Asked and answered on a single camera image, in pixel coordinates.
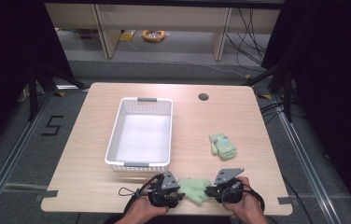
white plastic basket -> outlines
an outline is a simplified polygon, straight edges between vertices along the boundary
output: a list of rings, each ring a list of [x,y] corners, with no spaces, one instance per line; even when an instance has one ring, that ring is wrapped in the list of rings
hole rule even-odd
[[[164,172],[170,163],[173,101],[123,98],[105,155],[116,171]]]

gray floor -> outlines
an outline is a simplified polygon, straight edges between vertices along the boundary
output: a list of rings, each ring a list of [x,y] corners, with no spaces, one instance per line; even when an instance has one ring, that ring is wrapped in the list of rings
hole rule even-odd
[[[141,32],[137,32],[132,43],[119,43],[114,57],[110,60],[104,59],[98,39],[82,40],[77,34],[69,31],[61,31],[58,34],[76,78],[87,84],[94,81],[149,80],[160,83],[240,85],[246,75],[253,77],[259,74],[237,66],[236,52],[229,41],[225,44],[222,60],[214,61],[210,35],[205,33],[169,32],[162,42],[147,43],[142,40]],[[237,35],[231,35],[235,42],[237,38]],[[268,35],[257,35],[257,41],[263,47],[268,39]],[[246,50],[258,58],[255,50],[249,47],[246,47]],[[239,57],[239,63],[250,69],[261,70],[256,63],[242,56]],[[157,76],[155,74],[160,72],[164,73],[165,78],[152,79],[152,76]],[[265,79],[254,87],[254,91],[258,94],[267,93],[266,86],[269,82],[269,78]],[[86,94],[82,91],[72,91],[67,92],[65,96],[51,97],[0,196],[0,223],[96,224],[110,216],[45,213],[40,209],[39,195],[42,195],[50,182]],[[263,107],[273,101],[259,99],[258,102],[260,107]],[[0,134],[0,169],[27,124],[28,106],[28,102],[21,102]],[[299,106],[293,105],[292,113],[293,125],[342,223],[351,223],[351,197],[346,187],[331,162],[322,157],[324,148],[316,138],[309,121],[303,118],[303,111]],[[42,133],[53,132],[46,127],[51,116],[63,116],[53,121],[54,124],[62,125],[62,128],[55,136],[43,136]],[[268,134],[282,174],[302,198],[314,223],[327,223],[280,118],[275,116],[271,119],[272,116],[264,116],[264,120],[268,121]],[[292,198],[295,197],[290,189],[288,192]],[[300,204],[294,205],[291,216],[275,217],[275,220],[278,223],[309,223]]]

hand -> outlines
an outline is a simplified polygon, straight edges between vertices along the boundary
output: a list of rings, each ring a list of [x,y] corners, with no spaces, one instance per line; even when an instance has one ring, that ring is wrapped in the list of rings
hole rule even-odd
[[[245,185],[245,189],[251,189],[248,178],[245,176],[237,176]],[[260,208],[258,200],[249,193],[243,193],[243,198],[239,203],[224,203],[225,209],[233,212],[232,218],[239,217],[246,224],[267,224],[265,215]]]
[[[130,206],[126,215],[119,220],[118,224],[143,224],[153,217],[164,215],[169,211],[169,207],[155,207],[150,204],[147,196],[141,196]]]

wooden table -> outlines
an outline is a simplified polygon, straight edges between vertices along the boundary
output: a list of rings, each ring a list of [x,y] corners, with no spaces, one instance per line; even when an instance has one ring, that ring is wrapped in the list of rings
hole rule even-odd
[[[199,99],[206,93],[207,101]],[[41,204],[47,212],[122,213],[130,197],[118,195],[122,187],[136,190],[153,174],[119,174],[105,163],[105,153],[123,97],[169,98],[174,102],[171,162],[175,178],[207,178],[212,182],[221,168],[245,168],[252,188],[265,200],[266,215],[287,216],[287,197],[274,151],[249,87],[94,83],[79,112],[48,190],[56,197]],[[208,135],[223,132],[237,148],[235,158],[213,156]],[[184,198],[174,215],[227,216],[229,211],[210,198],[201,206]]]

green plush toy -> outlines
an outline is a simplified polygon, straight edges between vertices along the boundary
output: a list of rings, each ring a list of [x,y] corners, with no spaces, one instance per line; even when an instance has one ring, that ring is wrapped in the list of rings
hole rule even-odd
[[[209,138],[214,155],[219,155],[225,161],[236,156],[236,147],[224,133],[212,133]]]
[[[205,188],[211,186],[211,182],[208,179],[201,178],[182,178],[178,180],[179,190],[178,193],[185,193],[186,196],[201,205],[208,200],[208,196],[205,194]]]

